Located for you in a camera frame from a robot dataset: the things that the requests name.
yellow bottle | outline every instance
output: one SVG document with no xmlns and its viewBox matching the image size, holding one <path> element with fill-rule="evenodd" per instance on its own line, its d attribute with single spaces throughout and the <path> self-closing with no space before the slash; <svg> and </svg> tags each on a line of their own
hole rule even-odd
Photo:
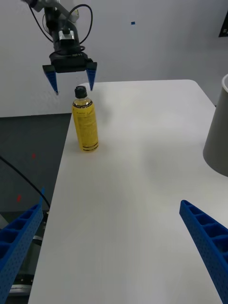
<svg viewBox="0 0 228 304">
<path fill-rule="evenodd" d="M 94 151 L 98 147 L 94 103 L 87 97 L 87 91 L 83 85 L 77 86 L 75 96 L 72 112 L 79 147 L 83 151 Z"/>
</svg>

gray trash can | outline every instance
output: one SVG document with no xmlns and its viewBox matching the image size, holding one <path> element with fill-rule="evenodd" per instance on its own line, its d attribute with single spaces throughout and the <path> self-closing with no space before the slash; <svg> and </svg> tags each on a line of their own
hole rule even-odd
<svg viewBox="0 0 228 304">
<path fill-rule="evenodd" d="M 228 75 L 222 79 L 222 91 L 203 150 L 206 163 L 228 176 Z"/>
</svg>

